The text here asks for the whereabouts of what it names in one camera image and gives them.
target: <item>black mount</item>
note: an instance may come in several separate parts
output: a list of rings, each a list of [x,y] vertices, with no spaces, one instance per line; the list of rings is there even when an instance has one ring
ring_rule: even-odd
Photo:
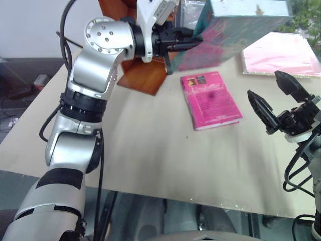
[[[134,33],[136,42],[135,56],[145,55],[145,43],[140,26],[135,24],[133,17],[121,19],[128,22]],[[188,50],[202,42],[202,38],[193,37],[193,30],[188,28],[174,28],[172,22],[165,21],[163,25],[155,24],[152,32],[152,49],[155,57],[163,57],[167,75],[172,74],[169,52]]]

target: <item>silver robotic arm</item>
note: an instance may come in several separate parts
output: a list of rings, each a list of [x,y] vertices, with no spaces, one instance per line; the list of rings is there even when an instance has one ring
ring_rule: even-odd
[[[161,57],[180,51],[180,43],[185,49],[199,43],[192,38],[178,40],[174,32],[166,39],[161,36],[172,27],[155,23],[163,24],[175,5],[175,0],[139,0],[138,25],[108,17],[87,24],[84,48],[61,94],[47,142],[48,171],[25,196],[3,241],[78,240],[84,234],[85,174],[99,165],[102,140],[98,134],[118,66],[135,56],[150,62],[153,54]]]

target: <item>cardboard surface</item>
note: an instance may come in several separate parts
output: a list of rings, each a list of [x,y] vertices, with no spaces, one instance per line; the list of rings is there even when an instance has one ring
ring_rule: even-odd
[[[197,132],[180,77],[210,71],[220,73],[244,119]],[[116,85],[103,118],[103,188],[285,217],[314,214],[312,197],[282,189],[285,167],[297,145],[281,132],[265,132],[246,91],[264,97],[276,114],[297,103],[277,87],[275,77],[241,72],[240,58],[216,68],[175,72],[156,97]],[[57,106],[66,76],[62,67],[0,144],[0,169],[37,177],[45,173],[46,143],[38,132]],[[321,92],[319,79],[299,81],[307,91]],[[99,168],[86,175],[87,185],[96,187],[98,175]],[[300,178],[308,175],[306,170]],[[312,191],[312,182],[305,187]]]

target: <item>pink book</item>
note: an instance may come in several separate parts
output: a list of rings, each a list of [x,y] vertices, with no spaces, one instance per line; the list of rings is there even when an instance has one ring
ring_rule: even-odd
[[[184,76],[181,85],[194,129],[237,123],[242,118],[218,72]]]

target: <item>black cable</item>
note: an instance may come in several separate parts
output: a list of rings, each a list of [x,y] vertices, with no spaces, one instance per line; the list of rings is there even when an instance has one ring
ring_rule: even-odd
[[[44,140],[45,142],[48,141],[47,138],[44,137],[44,130],[46,128],[46,126],[48,125],[48,123],[52,120],[52,118],[57,114],[57,112],[60,110],[61,108],[61,104],[59,104],[57,106],[57,108],[50,114],[50,116],[45,120],[45,122],[42,124],[40,130],[39,130],[39,136],[42,140]]]
[[[302,172],[304,169],[306,169],[311,163],[311,160],[306,161],[305,164],[303,164],[300,168],[298,168],[296,171],[294,171],[290,176],[289,176],[289,180],[291,180],[292,178],[294,178],[296,175],[298,175],[300,172]],[[308,182],[310,179],[312,178],[312,175],[308,176],[307,178],[305,178],[301,183],[298,184],[298,186],[302,186],[304,185],[306,182]],[[286,187],[287,183],[284,182],[283,183],[283,189],[286,192],[293,192],[296,190],[295,187],[288,189]]]
[[[298,217],[295,218],[295,220],[293,221],[293,224],[292,224],[292,236],[293,236],[294,241],[297,241],[296,236],[295,236],[295,225],[303,217],[315,218],[315,216],[308,215],[308,214],[299,215]]]
[[[72,69],[72,55],[71,55],[71,51],[70,51],[69,45],[66,40],[65,40],[65,47],[67,50],[68,62],[70,63],[67,68],[68,75],[67,75],[67,81],[66,81],[66,86],[65,86],[65,92],[66,92],[66,90],[68,88],[68,80],[69,80],[71,69]]]
[[[305,141],[299,148],[298,150],[296,151],[295,155],[293,156],[292,160],[290,161],[290,163],[288,164],[288,166],[286,167],[285,169],[285,172],[284,172],[284,179],[285,179],[285,182],[289,185],[291,185],[292,187],[294,187],[295,189],[299,189],[301,190],[302,192],[305,192],[306,194],[312,196],[312,197],[315,197],[313,193],[311,193],[310,191],[302,188],[300,185],[296,185],[294,183],[291,182],[290,180],[290,177],[289,177],[289,174],[292,170],[292,168],[294,167],[294,165],[296,164],[296,162],[298,161],[298,159],[303,155],[304,151],[306,150],[306,148],[308,148],[311,143],[314,141],[314,139],[319,135],[319,130],[318,128],[315,128],[313,131],[312,131],[312,135],[309,137],[309,139],[307,141]]]
[[[72,65],[72,61],[67,59],[67,55],[66,55],[66,46],[68,46],[68,43],[66,44],[66,40],[65,40],[65,22],[66,22],[66,17],[67,14],[69,12],[69,9],[71,8],[72,4],[75,2],[76,0],[70,0],[68,2],[68,4],[66,5],[62,15],[61,15],[61,20],[60,20],[60,27],[59,27],[59,32],[60,32],[60,50],[61,50],[61,54],[62,54],[62,58],[64,60],[65,66],[67,69],[69,69],[69,65]]]
[[[101,200],[101,189],[102,189],[102,179],[104,174],[104,158],[105,158],[105,147],[104,147],[104,133],[102,128],[100,129],[101,138],[101,158],[100,158],[100,173],[96,200],[96,212],[95,212],[95,224],[94,224],[94,237],[93,241],[98,241],[98,224],[99,224],[99,213],[100,213],[100,200]]]
[[[66,22],[66,17],[67,17],[67,13],[69,11],[69,9],[71,8],[72,4],[75,2],[75,0],[70,0],[68,2],[68,4],[66,5],[62,16],[61,16],[61,20],[60,20],[60,50],[61,50],[61,55],[62,58],[64,60],[64,64],[67,68],[68,71],[68,77],[67,77],[67,81],[66,81],[66,87],[65,90],[68,87],[68,80],[69,80],[69,76],[70,76],[70,72],[72,69],[72,55],[71,55],[71,51],[69,48],[69,45],[66,41],[65,38],[65,22]],[[62,107],[61,104],[58,105],[58,107],[51,113],[51,115],[46,119],[46,121],[43,123],[43,125],[41,126],[40,130],[39,130],[39,136],[42,140],[44,140],[45,142],[48,141],[47,138],[44,137],[44,130],[46,128],[46,126],[48,125],[48,123],[52,120],[52,118],[57,114],[58,110]]]
[[[59,31],[56,31],[56,34],[58,35],[58,37],[60,37],[60,33]],[[82,45],[76,43],[75,41],[71,40],[71,39],[68,39],[67,37],[65,37],[65,40],[73,45],[76,45],[77,47],[79,48],[84,48]]]

